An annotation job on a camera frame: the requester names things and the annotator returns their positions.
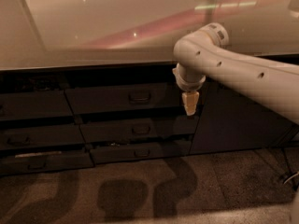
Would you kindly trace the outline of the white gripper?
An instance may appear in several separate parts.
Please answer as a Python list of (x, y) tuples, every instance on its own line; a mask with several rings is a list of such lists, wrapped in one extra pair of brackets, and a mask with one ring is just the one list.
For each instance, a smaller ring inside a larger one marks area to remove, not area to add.
[(185, 91), (182, 93), (182, 102), (188, 116), (196, 112), (199, 100), (199, 92), (206, 81), (206, 77), (190, 67), (185, 67), (180, 63), (172, 70), (178, 87)]

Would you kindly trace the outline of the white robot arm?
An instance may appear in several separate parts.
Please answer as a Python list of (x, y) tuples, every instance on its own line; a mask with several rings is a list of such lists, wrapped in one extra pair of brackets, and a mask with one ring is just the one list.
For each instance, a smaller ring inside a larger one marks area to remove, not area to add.
[(216, 22), (183, 36), (174, 46), (173, 74), (182, 89), (186, 114), (195, 113), (207, 77), (299, 124), (299, 66), (234, 53)]

